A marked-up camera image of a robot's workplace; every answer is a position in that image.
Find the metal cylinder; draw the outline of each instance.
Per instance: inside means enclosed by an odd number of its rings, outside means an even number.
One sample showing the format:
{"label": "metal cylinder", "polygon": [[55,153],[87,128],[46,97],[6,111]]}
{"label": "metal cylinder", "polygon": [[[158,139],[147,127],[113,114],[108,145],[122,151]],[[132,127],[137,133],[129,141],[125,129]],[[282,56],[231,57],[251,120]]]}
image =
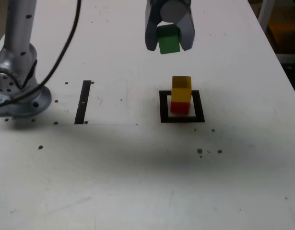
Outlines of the metal cylinder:
{"label": "metal cylinder", "polygon": [[4,45],[15,55],[29,51],[36,0],[9,0]]}

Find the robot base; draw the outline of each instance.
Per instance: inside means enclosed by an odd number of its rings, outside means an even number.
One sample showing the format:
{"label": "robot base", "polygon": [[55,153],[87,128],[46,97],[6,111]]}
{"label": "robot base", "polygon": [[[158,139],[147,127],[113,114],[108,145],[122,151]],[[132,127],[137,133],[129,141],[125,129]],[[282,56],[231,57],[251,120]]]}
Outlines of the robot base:
{"label": "robot base", "polygon": [[[0,103],[9,99],[10,98],[8,96],[0,94]],[[32,101],[14,103],[1,107],[0,116],[12,116],[18,118],[35,116],[48,108],[51,103],[51,99],[50,90],[44,86],[41,89],[39,96]]]}

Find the green cube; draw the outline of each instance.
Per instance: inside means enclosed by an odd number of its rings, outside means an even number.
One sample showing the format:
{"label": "green cube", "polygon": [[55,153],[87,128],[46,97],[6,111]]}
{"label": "green cube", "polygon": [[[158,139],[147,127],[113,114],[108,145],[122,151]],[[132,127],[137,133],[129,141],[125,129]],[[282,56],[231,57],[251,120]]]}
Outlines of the green cube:
{"label": "green cube", "polygon": [[179,30],[176,25],[159,26],[157,36],[161,54],[180,52]]}

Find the stacked cubes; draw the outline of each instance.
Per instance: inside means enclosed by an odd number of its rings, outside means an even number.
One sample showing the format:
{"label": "stacked cubes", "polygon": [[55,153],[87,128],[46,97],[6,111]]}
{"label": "stacked cubes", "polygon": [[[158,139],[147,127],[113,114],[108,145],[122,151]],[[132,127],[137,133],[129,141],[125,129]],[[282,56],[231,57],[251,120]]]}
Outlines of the stacked cubes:
{"label": "stacked cubes", "polygon": [[171,112],[187,115],[192,95],[191,77],[173,76]]}

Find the black cable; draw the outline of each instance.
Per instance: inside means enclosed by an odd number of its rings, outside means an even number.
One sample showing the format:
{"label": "black cable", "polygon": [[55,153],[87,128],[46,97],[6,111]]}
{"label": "black cable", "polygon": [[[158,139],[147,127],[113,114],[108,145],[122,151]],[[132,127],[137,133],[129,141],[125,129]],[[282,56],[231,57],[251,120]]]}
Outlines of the black cable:
{"label": "black cable", "polygon": [[42,87],[49,81],[49,79],[52,77],[52,75],[54,74],[54,72],[56,71],[57,67],[59,66],[66,50],[68,49],[70,43],[71,43],[71,40],[75,34],[75,31],[76,31],[76,28],[77,28],[77,25],[78,25],[78,21],[79,21],[79,15],[80,15],[80,8],[81,8],[81,0],[77,0],[77,9],[76,9],[76,15],[75,15],[75,20],[74,20],[74,25],[72,26],[72,29],[71,29],[71,33],[55,63],[55,65],[52,67],[51,71],[49,72],[49,74],[47,75],[47,77],[38,85],[36,86],[33,90],[31,90],[30,92],[20,96],[20,97],[17,97],[17,98],[14,98],[12,100],[9,100],[9,101],[6,101],[6,102],[3,102],[0,104],[0,107],[3,107],[3,106],[6,106],[6,105],[9,105],[9,104],[13,104],[15,102],[18,102],[26,97],[29,97],[30,95],[32,95],[33,93],[37,92],[38,90],[42,89]]}

